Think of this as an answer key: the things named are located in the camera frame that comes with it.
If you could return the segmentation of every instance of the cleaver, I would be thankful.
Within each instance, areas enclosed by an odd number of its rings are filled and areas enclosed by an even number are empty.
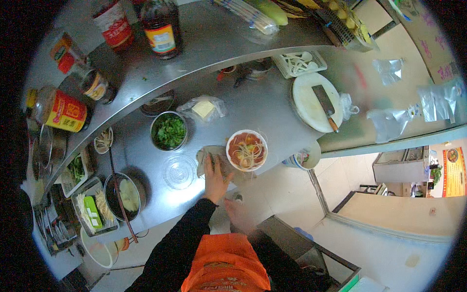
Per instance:
[[[322,85],[313,86],[312,89],[313,92],[315,92],[315,95],[318,98],[318,101],[326,114],[327,120],[331,125],[331,128],[333,129],[334,133],[338,133],[339,128],[337,127],[334,120],[331,118],[331,115],[334,114],[333,103],[327,96],[326,90],[324,90],[324,87]]]

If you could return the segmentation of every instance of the bowl of chopped cilantro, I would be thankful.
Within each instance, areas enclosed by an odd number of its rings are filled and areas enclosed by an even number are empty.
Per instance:
[[[175,151],[187,139],[185,118],[177,112],[163,112],[151,124],[151,140],[162,151]]]

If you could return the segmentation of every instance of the white cutting board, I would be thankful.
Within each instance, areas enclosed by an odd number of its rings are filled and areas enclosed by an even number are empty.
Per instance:
[[[326,114],[318,101],[312,87],[322,85],[329,100],[334,106],[334,114],[331,115],[337,127],[342,124],[342,106],[339,94],[334,86],[318,73],[310,73],[295,78],[292,93],[298,115],[312,128],[319,132],[331,133],[333,129],[327,120]]]

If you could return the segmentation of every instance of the orange apron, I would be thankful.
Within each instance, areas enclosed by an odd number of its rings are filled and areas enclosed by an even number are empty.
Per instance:
[[[271,290],[266,270],[246,235],[203,235],[182,292]]]

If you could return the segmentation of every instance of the person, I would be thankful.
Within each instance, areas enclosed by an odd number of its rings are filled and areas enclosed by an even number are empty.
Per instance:
[[[257,229],[241,204],[224,199],[231,224],[241,233],[210,235],[209,219],[225,195],[220,159],[204,165],[205,194],[154,247],[143,273],[127,291],[182,292],[325,291],[323,277],[302,270],[272,239]]]

